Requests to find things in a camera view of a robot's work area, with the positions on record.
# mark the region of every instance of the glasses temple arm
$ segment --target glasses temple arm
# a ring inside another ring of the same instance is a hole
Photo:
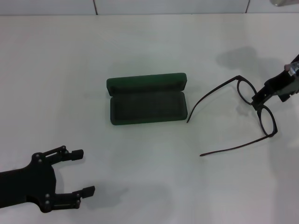
[[[192,109],[192,111],[191,111],[191,113],[190,113],[190,115],[189,115],[189,117],[188,117],[187,123],[189,122],[189,120],[190,120],[190,118],[191,118],[191,116],[192,116],[192,114],[193,114],[194,109],[196,108],[196,106],[197,106],[203,99],[205,99],[207,96],[209,96],[209,95],[212,94],[213,92],[219,90],[221,87],[223,87],[223,86],[225,86],[225,85],[227,85],[227,84],[229,84],[229,83],[231,83],[231,82],[233,82],[233,81],[235,81],[235,80],[238,80],[238,78],[239,78],[239,76],[233,77],[233,78],[231,78],[230,80],[224,82],[223,84],[217,86],[215,89],[213,89],[212,91],[210,91],[208,94],[204,95],[204,97],[201,98],[201,99],[195,104],[195,106],[193,107],[193,109]]]
[[[251,145],[253,143],[256,143],[256,142],[259,142],[261,140],[264,140],[266,138],[269,138],[270,136],[269,135],[266,135],[258,140],[255,140],[255,141],[252,141],[252,142],[249,142],[247,144],[244,144],[244,145],[241,145],[241,146],[237,146],[237,147],[234,147],[234,148],[229,148],[229,149],[224,149],[224,150],[218,150],[218,151],[213,151],[213,152],[209,152],[209,153],[203,153],[201,154],[200,156],[206,156],[206,155],[210,155],[210,154],[214,154],[214,153],[220,153],[220,152],[226,152],[226,151],[230,151],[230,150],[234,150],[234,149],[237,149],[237,148],[242,148],[244,146],[248,146],[248,145]]]

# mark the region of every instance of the white table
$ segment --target white table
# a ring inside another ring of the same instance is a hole
[[[266,105],[263,136],[236,82],[185,121],[113,126],[106,80],[185,72],[187,107],[236,75],[260,90],[298,53],[299,14],[0,17],[0,171],[61,145],[57,192],[95,185],[78,210],[0,209],[2,224],[295,224],[299,96]]]

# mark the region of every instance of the lens rim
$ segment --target lens rim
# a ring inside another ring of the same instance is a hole
[[[263,127],[263,122],[262,122],[262,110],[265,109],[271,116],[272,118],[272,122],[273,122],[273,132],[271,134],[268,134],[266,131],[265,131],[265,128]],[[277,125],[276,125],[276,122],[275,122],[275,119],[274,119],[274,116],[273,116],[273,113],[270,111],[270,109],[268,107],[266,107],[265,105],[261,106],[258,110],[257,110],[257,116],[260,120],[260,124],[261,124],[261,127],[262,127],[262,130],[264,132],[264,134],[266,136],[269,136],[269,137],[273,137],[277,132]]]
[[[251,105],[251,103],[248,102],[247,100],[245,100],[245,98],[244,98],[244,97],[242,96],[242,94],[240,93],[240,83],[241,83],[242,81],[243,81],[243,82],[246,82],[246,83],[252,88],[254,94],[257,94],[257,91],[256,91],[256,89],[254,88],[254,86],[253,86],[247,79],[243,78],[243,79],[239,79],[239,80],[238,80],[238,83],[237,83],[237,91],[238,91],[238,94],[240,95],[240,97],[242,98],[242,100],[244,100],[244,102],[245,102],[246,104]]]

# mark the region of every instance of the eyeglasses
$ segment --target eyeglasses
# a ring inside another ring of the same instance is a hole
[[[216,87],[215,89],[213,89],[212,91],[210,91],[208,94],[206,94],[203,98],[201,98],[201,99],[196,103],[196,105],[193,107],[193,109],[192,109],[192,111],[191,111],[191,113],[190,113],[190,115],[189,115],[189,118],[188,118],[188,120],[187,120],[187,123],[190,121],[190,118],[191,118],[191,116],[192,116],[192,114],[193,114],[194,109],[196,108],[196,106],[197,106],[203,99],[205,99],[207,96],[209,96],[210,94],[212,94],[212,93],[215,92],[216,90],[220,89],[221,87],[223,87],[223,86],[225,86],[225,85],[227,85],[227,84],[229,84],[229,83],[231,83],[231,82],[233,82],[233,81],[235,81],[235,80],[238,80],[237,90],[238,90],[238,93],[239,93],[240,97],[242,98],[242,100],[244,100],[246,104],[248,104],[248,105],[252,105],[252,104],[251,104],[250,102],[248,102],[248,101],[245,99],[245,97],[241,94],[241,92],[240,92],[240,83],[241,83],[241,82],[246,82],[246,83],[252,88],[254,94],[256,94],[256,89],[255,89],[254,86],[253,86],[247,79],[245,79],[244,77],[242,77],[242,76],[236,76],[236,77],[234,77],[234,78],[232,78],[232,79],[226,81],[225,83],[219,85],[218,87]],[[269,113],[269,115],[271,116],[271,118],[272,118],[272,122],[273,122],[273,131],[272,131],[271,134],[268,134],[268,133],[265,131],[265,128],[264,128],[263,123],[262,123],[262,110],[263,110],[263,109],[265,109],[265,110]],[[259,107],[257,108],[256,112],[257,112],[257,116],[258,116],[258,118],[259,118],[259,120],[260,120],[260,124],[261,124],[262,131],[263,131],[264,134],[265,134],[264,137],[262,137],[262,138],[260,138],[260,139],[257,139],[257,140],[255,140],[255,141],[249,142],[249,143],[247,143],[247,144],[241,145],[241,146],[237,146],[237,147],[233,147],[233,148],[229,148],[229,149],[224,149],[224,150],[219,150],[219,151],[213,151],[213,152],[209,152],[209,153],[204,153],[204,154],[201,154],[200,156],[205,156],[205,155],[209,155],[209,154],[214,154],[214,153],[219,153],[219,152],[225,152],[225,151],[234,150],[234,149],[237,149],[237,148],[241,148],[241,147],[244,147],[244,146],[251,145],[251,144],[253,144],[253,143],[259,142],[259,141],[264,140],[264,139],[266,139],[266,138],[271,138],[271,137],[273,137],[273,136],[278,132],[278,130],[277,130],[277,125],[276,125],[274,116],[273,116],[272,112],[270,111],[270,109],[269,109],[268,107],[264,106],[264,105],[261,105],[261,106],[259,106]]]

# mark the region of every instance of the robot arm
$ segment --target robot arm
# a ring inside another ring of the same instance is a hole
[[[91,197],[95,187],[91,186],[69,194],[56,194],[56,178],[53,164],[83,158],[83,150],[69,152],[65,146],[45,153],[34,153],[28,166],[0,173],[0,208],[35,203],[42,212],[78,209],[81,198]]]
[[[285,70],[278,76],[265,82],[265,86],[252,98],[252,105],[258,110],[272,96],[279,96],[285,102],[290,95],[299,92],[299,55],[285,65]]]

